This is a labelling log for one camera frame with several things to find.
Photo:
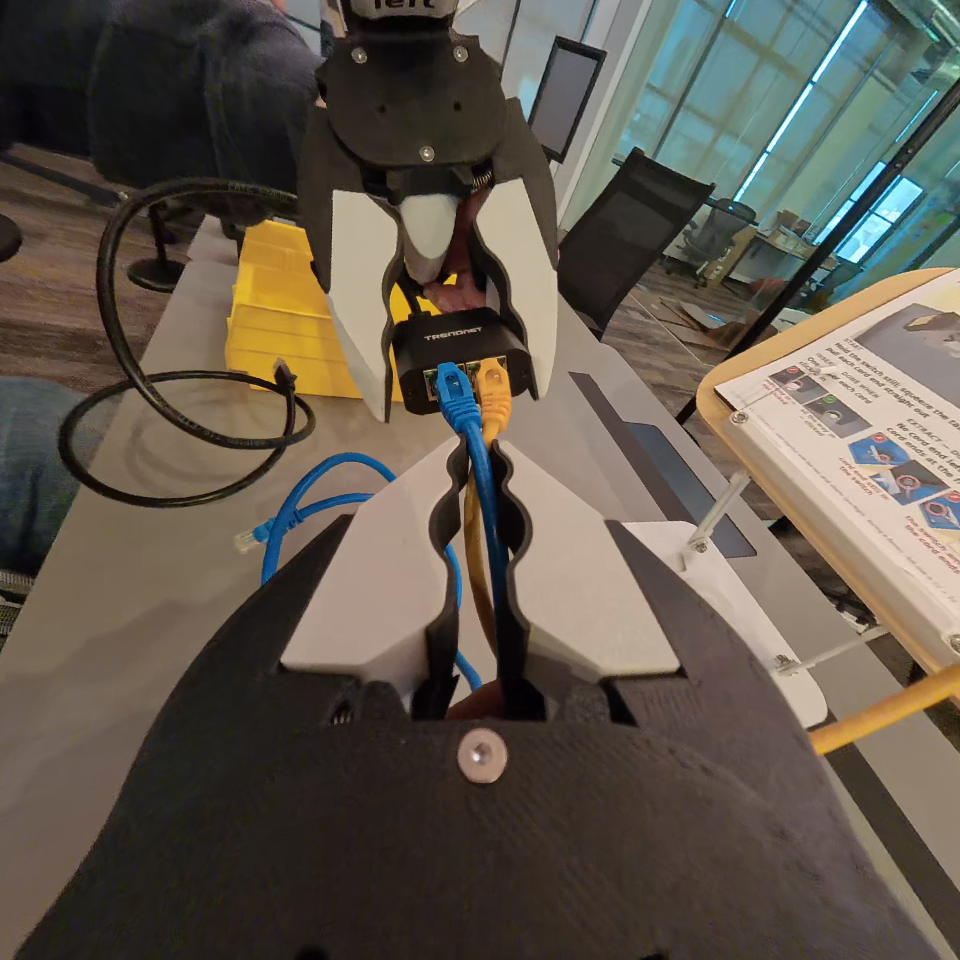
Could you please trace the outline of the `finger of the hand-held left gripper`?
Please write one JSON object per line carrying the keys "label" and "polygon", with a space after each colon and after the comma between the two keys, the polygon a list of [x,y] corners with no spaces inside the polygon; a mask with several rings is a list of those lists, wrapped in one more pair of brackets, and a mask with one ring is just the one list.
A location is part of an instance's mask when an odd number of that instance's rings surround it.
{"label": "finger of the hand-held left gripper", "polygon": [[390,420],[394,326],[390,294],[402,265],[399,219],[365,194],[332,193],[330,282],[326,292],[342,355],[373,418]]}
{"label": "finger of the hand-held left gripper", "polygon": [[474,250],[492,283],[504,319],[530,356],[536,400],[548,393],[558,341],[559,293],[544,236],[526,186],[514,179],[493,186],[473,221]]}

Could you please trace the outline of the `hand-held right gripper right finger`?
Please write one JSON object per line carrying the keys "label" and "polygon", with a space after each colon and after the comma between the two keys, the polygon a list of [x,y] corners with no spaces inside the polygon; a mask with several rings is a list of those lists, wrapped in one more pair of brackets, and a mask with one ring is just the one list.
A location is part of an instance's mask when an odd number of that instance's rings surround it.
{"label": "hand-held right gripper right finger", "polygon": [[491,448],[498,680],[511,718],[546,718],[575,689],[673,677],[682,665],[612,524],[508,441]]}

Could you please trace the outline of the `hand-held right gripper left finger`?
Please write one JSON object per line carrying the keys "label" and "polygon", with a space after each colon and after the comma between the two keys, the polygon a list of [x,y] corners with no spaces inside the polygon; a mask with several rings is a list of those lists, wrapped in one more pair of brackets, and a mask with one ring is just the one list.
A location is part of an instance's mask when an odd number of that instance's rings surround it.
{"label": "hand-held right gripper left finger", "polygon": [[289,671],[391,685],[414,716],[445,716],[460,612],[447,547],[461,527],[462,439],[447,439],[353,515],[293,630]]}

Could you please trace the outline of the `black ethernet switch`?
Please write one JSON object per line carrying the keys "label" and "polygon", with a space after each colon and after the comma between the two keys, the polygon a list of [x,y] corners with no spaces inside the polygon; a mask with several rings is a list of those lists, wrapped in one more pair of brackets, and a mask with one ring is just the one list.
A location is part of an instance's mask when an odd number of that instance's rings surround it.
{"label": "black ethernet switch", "polygon": [[536,395],[526,346],[491,308],[411,315],[394,327],[390,346],[402,401],[411,414],[439,413],[438,367],[443,363],[465,373],[475,400],[480,399],[481,364],[489,359],[506,370],[513,397]]}

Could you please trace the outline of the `yellow plastic bin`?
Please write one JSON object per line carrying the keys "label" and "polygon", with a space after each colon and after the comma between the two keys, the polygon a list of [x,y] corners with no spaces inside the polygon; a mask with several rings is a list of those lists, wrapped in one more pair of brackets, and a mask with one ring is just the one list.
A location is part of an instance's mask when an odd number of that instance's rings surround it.
{"label": "yellow plastic bin", "polygon": [[359,401],[311,263],[302,228],[267,220],[246,230],[226,320],[225,365],[273,382],[274,366],[283,361],[300,394]]}

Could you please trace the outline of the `person's left hand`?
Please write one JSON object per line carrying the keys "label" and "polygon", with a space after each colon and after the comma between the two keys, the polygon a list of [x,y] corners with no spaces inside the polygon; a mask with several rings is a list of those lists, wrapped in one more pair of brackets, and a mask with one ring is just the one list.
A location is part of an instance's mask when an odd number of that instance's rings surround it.
{"label": "person's left hand", "polygon": [[474,221],[489,190],[474,193],[461,201],[453,225],[450,242],[438,273],[429,282],[421,283],[427,301],[441,313],[457,313],[486,305],[486,292],[477,285],[470,254]]}

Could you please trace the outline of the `person's right hand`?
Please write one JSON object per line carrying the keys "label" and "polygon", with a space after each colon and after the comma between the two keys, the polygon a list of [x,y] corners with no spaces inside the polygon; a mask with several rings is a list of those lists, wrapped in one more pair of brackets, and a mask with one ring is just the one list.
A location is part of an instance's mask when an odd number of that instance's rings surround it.
{"label": "person's right hand", "polygon": [[461,701],[450,705],[445,720],[449,722],[500,719],[505,714],[505,700],[499,679],[481,685]]}

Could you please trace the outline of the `black mesh office chair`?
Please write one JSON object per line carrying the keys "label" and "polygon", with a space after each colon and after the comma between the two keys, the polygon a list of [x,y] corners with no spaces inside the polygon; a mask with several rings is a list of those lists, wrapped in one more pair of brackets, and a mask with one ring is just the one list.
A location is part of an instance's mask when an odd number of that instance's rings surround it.
{"label": "black mesh office chair", "polygon": [[563,236],[558,293],[594,338],[711,198],[704,183],[633,148],[609,183]]}

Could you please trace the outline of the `dark framed panel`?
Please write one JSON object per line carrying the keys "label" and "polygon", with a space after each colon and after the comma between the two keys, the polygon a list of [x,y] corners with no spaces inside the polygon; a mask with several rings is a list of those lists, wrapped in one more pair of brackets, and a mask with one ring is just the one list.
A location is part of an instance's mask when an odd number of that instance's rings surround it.
{"label": "dark framed panel", "polygon": [[527,122],[549,162],[563,163],[607,53],[555,36]]}

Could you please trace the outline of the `grey office chair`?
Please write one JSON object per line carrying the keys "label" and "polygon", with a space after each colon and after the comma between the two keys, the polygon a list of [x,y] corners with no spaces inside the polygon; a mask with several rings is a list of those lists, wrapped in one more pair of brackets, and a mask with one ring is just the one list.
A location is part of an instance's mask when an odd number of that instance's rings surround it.
{"label": "grey office chair", "polygon": [[709,198],[705,206],[702,222],[692,219],[660,258],[666,276],[685,270],[697,287],[707,286],[718,276],[738,234],[758,225],[755,210],[741,201]]}

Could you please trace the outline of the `flattened cardboard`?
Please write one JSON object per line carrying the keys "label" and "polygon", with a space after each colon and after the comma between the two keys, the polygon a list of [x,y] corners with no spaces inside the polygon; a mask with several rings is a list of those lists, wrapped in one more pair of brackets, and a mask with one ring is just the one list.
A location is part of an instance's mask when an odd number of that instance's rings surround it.
{"label": "flattened cardboard", "polygon": [[662,298],[661,322],[680,342],[688,346],[727,353],[744,335],[747,324],[741,318],[711,313],[696,304]]}

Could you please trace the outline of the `black metal pole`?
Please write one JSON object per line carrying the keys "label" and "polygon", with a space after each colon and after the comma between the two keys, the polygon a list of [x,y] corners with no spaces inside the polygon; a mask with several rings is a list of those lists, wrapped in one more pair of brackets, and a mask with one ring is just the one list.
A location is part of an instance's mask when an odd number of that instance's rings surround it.
{"label": "black metal pole", "polygon": [[824,200],[822,212],[813,218],[817,228],[813,234],[816,246],[760,314],[736,335],[727,357],[748,350],[759,341],[774,318],[866,215],[882,190],[903,173],[906,165],[957,110],[958,79],[948,88],[938,83],[936,90],[935,94],[917,94],[906,106],[894,106],[894,116],[890,123],[882,126],[880,136],[863,140],[875,122],[875,115],[883,113],[885,106],[882,90],[867,81],[860,84],[793,186],[783,195],[786,202],[790,201],[799,196],[798,187],[804,186],[810,201]]}

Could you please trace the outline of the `printed instruction sheet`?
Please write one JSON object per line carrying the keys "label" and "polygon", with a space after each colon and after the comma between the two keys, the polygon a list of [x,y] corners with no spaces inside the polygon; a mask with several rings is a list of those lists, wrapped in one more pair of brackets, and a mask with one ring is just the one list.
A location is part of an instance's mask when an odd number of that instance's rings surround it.
{"label": "printed instruction sheet", "polygon": [[958,606],[958,271],[715,391],[824,536]]}

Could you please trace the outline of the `person's leg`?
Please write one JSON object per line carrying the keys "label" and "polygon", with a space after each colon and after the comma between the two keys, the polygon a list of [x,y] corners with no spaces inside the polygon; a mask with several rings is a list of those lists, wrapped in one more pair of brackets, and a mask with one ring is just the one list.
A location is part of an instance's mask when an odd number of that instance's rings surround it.
{"label": "person's leg", "polygon": [[85,397],[37,378],[1,378],[1,568],[36,576],[80,484],[58,452],[61,425]]}

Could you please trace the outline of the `black stanchion post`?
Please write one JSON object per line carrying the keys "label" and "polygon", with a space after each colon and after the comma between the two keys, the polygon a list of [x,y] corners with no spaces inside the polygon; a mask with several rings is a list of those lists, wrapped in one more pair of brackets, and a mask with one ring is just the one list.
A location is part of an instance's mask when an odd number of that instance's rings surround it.
{"label": "black stanchion post", "polygon": [[179,245],[182,238],[171,222],[178,209],[172,209],[168,200],[160,200],[147,210],[147,223],[153,244],[151,256],[139,258],[126,267],[126,277],[141,289],[171,294],[186,269],[186,262],[176,258],[169,248]]}

